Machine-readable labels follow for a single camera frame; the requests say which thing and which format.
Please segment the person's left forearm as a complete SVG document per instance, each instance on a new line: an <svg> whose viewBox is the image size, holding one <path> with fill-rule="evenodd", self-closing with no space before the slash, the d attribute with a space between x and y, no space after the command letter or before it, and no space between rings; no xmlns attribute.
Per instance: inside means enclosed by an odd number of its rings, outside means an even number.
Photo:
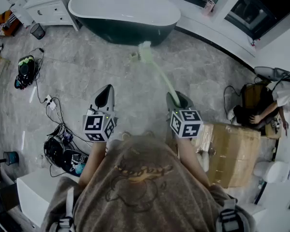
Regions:
<svg viewBox="0 0 290 232"><path fill-rule="evenodd" d="M106 154L106 142L95 142L92 145L86 165L80 175L78 185L85 188L91 181Z"/></svg>

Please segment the white cabinet with drawers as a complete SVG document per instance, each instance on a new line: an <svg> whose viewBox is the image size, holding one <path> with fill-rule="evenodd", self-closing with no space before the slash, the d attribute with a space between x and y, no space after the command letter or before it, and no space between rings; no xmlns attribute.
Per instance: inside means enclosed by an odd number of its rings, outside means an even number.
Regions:
<svg viewBox="0 0 290 232"><path fill-rule="evenodd" d="M44 26L68 25L78 31L80 23L69 12L70 0L29 0L24 8L36 23Z"/></svg>

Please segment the white round toilet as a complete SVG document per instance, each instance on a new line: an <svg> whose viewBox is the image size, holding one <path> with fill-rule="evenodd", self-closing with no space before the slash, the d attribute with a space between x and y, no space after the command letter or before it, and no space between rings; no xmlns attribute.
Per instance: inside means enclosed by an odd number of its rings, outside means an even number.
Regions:
<svg viewBox="0 0 290 232"><path fill-rule="evenodd" d="M261 161L255 165L253 174L267 183L283 183L288 179L290 166L282 161Z"/></svg>

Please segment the black mesh wastebasket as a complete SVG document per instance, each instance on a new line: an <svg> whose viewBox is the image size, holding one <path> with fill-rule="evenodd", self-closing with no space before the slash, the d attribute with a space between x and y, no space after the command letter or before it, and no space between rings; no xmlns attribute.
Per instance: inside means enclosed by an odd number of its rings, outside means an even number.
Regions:
<svg viewBox="0 0 290 232"><path fill-rule="evenodd" d="M45 36L45 30L39 23L36 23L30 29L30 34L32 34L36 39L41 40Z"/></svg>

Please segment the brown printed shirt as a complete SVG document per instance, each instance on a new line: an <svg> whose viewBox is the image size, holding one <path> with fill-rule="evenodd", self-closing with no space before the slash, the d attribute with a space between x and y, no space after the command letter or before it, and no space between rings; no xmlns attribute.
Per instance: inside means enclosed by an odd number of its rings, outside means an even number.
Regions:
<svg viewBox="0 0 290 232"><path fill-rule="evenodd" d="M85 188L62 177L42 232L256 232L236 200L205 188L161 140L114 140Z"/></svg>

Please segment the orange crate with items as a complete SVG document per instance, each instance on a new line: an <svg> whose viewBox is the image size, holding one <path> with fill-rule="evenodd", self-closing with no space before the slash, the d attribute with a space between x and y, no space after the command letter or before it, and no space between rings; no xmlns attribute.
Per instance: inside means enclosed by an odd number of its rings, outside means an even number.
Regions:
<svg viewBox="0 0 290 232"><path fill-rule="evenodd" d="M11 10L0 14L0 37L14 36L22 23Z"/></svg>

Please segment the brown cardboard box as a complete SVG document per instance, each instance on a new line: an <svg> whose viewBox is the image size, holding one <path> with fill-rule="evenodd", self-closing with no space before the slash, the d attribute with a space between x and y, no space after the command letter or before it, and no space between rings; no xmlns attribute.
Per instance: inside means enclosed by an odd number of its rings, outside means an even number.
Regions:
<svg viewBox="0 0 290 232"><path fill-rule="evenodd" d="M204 124L192 139L210 183L244 187L249 183L259 155L261 133L231 124Z"/></svg>

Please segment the white box stool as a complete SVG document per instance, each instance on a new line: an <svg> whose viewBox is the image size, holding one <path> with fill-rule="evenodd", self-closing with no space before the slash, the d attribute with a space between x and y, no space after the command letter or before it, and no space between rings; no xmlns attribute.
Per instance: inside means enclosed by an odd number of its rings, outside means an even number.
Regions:
<svg viewBox="0 0 290 232"><path fill-rule="evenodd" d="M16 180L22 213L37 227L41 227L60 176L52 177L47 168L38 169Z"/></svg>

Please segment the pale green long-handled brush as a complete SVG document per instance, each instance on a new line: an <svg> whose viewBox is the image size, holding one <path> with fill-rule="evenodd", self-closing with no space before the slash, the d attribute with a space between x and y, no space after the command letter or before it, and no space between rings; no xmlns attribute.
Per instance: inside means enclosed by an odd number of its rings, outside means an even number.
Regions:
<svg viewBox="0 0 290 232"><path fill-rule="evenodd" d="M165 73L162 71L161 67L154 61L152 51L151 51L151 42L145 41L143 43L140 43L138 45L138 55L141 60L141 62L146 63L154 67L157 72L160 74L164 82L166 83L167 87L169 88L170 94L175 102L176 106L180 106L180 100L179 97L171 84L168 77L165 75Z"/></svg>

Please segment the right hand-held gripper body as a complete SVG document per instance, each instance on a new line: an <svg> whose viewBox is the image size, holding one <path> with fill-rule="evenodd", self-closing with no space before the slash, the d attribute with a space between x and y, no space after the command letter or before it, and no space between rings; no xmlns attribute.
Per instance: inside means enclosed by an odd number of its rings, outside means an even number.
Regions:
<svg viewBox="0 0 290 232"><path fill-rule="evenodd" d="M178 138L196 138L203 126L203 120L195 109L172 110L170 127Z"/></svg>

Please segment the black device with green top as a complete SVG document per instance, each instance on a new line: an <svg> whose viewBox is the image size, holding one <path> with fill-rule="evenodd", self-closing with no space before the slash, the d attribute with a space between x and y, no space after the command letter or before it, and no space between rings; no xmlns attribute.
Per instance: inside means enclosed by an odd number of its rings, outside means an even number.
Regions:
<svg viewBox="0 0 290 232"><path fill-rule="evenodd" d="M18 62L18 75L15 79L14 87L16 89L24 89L32 85L37 71L38 68L32 55L21 58Z"/></svg>

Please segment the white and dark green bathtub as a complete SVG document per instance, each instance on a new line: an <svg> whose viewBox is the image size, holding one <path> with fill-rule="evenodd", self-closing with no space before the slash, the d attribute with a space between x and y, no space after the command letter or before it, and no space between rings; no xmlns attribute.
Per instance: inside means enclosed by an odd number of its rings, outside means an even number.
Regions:
<svg viewBox="0 0 290 232"><path fill-rule="evenodd" d="M161 44L180 10L169 0L70 0L68 9L91 32L113 44Z"/></svg>

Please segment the dark teal bin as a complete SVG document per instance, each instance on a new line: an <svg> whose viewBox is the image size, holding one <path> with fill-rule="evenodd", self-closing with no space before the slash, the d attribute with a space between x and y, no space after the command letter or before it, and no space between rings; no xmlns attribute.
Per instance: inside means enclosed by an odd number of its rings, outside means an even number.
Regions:
<svg viewBox="0 0 290 232"><path fill-rule="evenodd" d="M19 163L19 155L16 151L4 151L3 158L6 165L12 165Z"/></svg>

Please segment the white power strip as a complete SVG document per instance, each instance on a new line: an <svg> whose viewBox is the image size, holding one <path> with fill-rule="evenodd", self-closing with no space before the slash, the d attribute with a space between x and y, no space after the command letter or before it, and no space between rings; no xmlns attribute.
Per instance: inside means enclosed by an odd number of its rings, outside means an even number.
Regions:
<svg viewBox="0 0 290 232"><path fill-rule="evenodd" d="M44 101L46 102L46 107L50 108L52 111L56 109L57 105L50 95L47 95Z"/></svg>

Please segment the person's right forearm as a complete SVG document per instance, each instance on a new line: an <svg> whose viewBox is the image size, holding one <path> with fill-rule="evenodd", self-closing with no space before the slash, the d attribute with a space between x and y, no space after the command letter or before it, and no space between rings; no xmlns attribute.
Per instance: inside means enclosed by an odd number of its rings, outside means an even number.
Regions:
<svg viewBox="0 0 290 232"><path fill-rule="evenodd" d="M180 161L187 170L198 180L205 188L211 186L209 179L199 163L195 148L189 138L176 137Z"/></svg>

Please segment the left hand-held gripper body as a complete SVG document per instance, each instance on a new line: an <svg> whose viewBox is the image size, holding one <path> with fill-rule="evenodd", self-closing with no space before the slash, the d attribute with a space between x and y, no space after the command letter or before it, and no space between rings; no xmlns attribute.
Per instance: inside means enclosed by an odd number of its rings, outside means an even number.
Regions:
<svg viewBox="0 0 290 232"><path fill-rule="evenodd" d="M92 142L107 142L116 127L114 104L104 107L90 104L83 116L83 133Z"/></svg>

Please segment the pink cup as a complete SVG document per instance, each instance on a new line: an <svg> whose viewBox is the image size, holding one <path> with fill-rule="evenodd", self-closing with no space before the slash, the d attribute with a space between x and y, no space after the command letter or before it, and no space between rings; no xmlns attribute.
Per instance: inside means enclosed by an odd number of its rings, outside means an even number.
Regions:
<svg viewBox="0 0 290 232"><path fill-rule="evenodd" d="M206 5L203 8L202 14L205 16L209 15L212 12L214 6L215 6L215 3L213 0L207 0Z"/></svg>

